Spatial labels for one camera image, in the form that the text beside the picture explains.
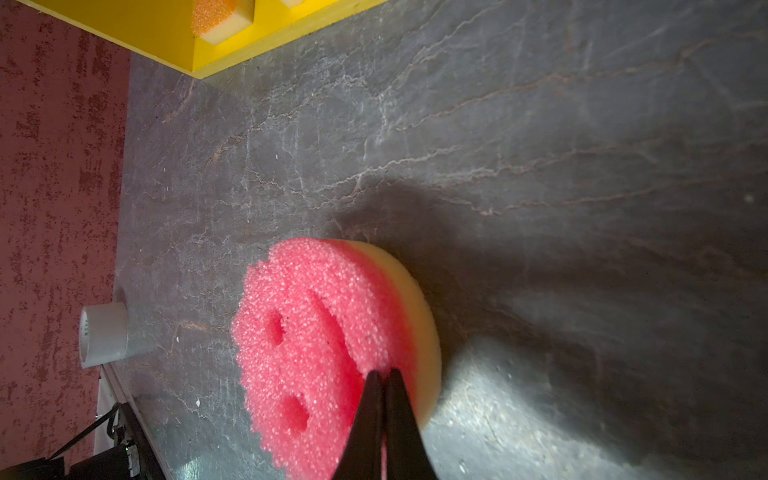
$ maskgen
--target pink foam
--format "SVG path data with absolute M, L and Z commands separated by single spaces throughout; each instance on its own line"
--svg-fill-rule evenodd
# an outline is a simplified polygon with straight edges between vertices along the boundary
M 252 430 L 293 480 L 333 475 L 370 370 L 398 367 L 415 391 L 396 289 L 338 240 L 285 240 L 249 267 L 232 334 Z

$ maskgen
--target yellow sponge layer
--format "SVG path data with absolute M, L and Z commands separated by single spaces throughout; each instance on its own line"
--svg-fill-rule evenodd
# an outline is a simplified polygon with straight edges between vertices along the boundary
M 423 429 L 435 409 L 442 383 L 440 342 L 432 311 L 419 284 L 395 257 L 369 243 L 344 241 L 364 253 L 383 270 L 400 295 L 416 347 L 416 403 L 413 405 L 413 412 L 419 428 Z

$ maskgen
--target pink sponge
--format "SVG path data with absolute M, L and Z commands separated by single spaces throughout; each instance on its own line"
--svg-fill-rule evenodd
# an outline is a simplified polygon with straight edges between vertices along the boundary
M 413 285 L 399 285 L 408 282 L 386 257 L 402 266 L 371 249 L 298 238 L 277 244 L 269 261 L 248 268 L 232 325 L 237 361 L 253 430 L 288 478 L 333 475 L 370 370 L 386 376 L 400 368 L 415 409 L 422 410 L 417 417 L 428 418 L 434 406 L 434 388 L 419 386 L 425 383 L 420 379 L 440 374 L 436 333 L 434 342 L 422 341 L 424 325 L 434 332 L 431 315 L 414 320 L 406 297 L 413 296 L 415 282 L 406 272 Z M 427 356 L 422 345 L 429 347 Z

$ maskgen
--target black device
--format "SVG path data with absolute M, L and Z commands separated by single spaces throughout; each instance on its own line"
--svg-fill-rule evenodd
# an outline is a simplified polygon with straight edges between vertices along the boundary
M 115 446 L 74 464 L 65 475 L 61 455 L 107 423 Z M 15 465 L 0 472 L 0 480 L 166 480 L 131 406 L 115 403 L 109 413 L 91 423 L 48 458 Z
M 386 386 L 375 370 L 366 377 L 333 480 L 381 480 L 384 436 L 387 480 L 437 480 L 398 369 L 392 369 Z

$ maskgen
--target white cup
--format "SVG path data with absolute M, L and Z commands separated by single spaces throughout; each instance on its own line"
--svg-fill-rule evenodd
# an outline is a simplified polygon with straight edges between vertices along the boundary
M 124 359 L 127 345 L 124 303 L 83 307 L 80 314 L 80 361 L 84 369 Z

